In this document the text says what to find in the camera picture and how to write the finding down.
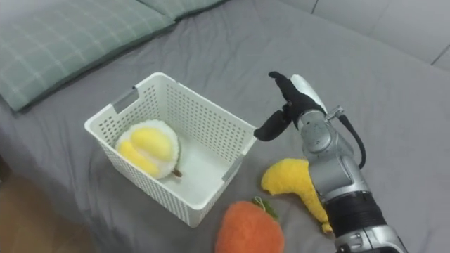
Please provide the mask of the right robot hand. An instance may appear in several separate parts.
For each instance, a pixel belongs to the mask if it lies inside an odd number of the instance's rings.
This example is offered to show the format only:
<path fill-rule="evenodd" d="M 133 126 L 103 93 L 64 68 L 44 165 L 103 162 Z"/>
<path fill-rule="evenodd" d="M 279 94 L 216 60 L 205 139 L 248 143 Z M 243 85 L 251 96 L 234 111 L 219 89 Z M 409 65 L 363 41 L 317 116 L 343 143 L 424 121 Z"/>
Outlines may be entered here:
<path fill-rule="evenodd" d="M 254 137 L 259 141 L 272 141 L 278 138 L 291 123 L 298 129 L 300 117 L 310 110 L 317 110 L 323 116 L 327 115 L 323 106 L 319 105 L 311 96 L 300 91 L 291 79 L 277 71 L 271 71 L 268 76 L 274 79 L 280 89 L 285 104 L 275 111 L 261 127 L 254 130 Z"/>

